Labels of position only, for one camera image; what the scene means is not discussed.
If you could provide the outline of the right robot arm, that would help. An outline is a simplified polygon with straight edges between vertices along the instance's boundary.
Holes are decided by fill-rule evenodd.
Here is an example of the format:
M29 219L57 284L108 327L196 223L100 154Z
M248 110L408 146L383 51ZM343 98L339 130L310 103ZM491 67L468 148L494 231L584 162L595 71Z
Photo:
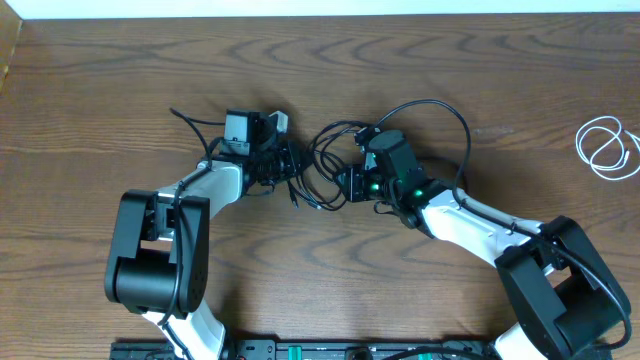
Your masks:
M543 223L484 205L427 175L399 130L354 135L365 156L335 181L351 202L377 201L410 229L453 243L493 266L517 322L492 344L498 359L578 359L606 354L599 339L630 325L628 297L573 219Z

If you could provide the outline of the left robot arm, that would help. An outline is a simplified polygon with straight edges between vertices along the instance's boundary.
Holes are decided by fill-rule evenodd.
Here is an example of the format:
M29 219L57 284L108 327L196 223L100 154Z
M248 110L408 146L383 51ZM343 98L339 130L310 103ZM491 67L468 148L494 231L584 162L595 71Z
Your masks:
M289 116L229 110L222 136L207 140L200 121L179 111L204 154L195 169L153 191L129 190L119 203L106 262L107 299L163 333L178 359L232 359L237 351L205 300L210 223L254 185L275 187L299 174Z

